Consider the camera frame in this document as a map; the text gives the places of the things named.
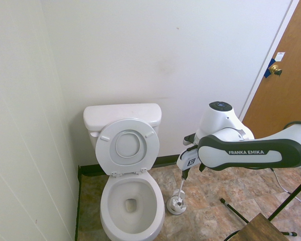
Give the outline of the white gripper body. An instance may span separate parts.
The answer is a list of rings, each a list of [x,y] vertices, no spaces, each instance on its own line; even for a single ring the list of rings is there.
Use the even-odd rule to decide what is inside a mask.
[[[198,156],[198,147],[187,148],[177,160],[177,166],[182,173],[186,173],[187,170],[199,164],[202,164],[202,162]]]

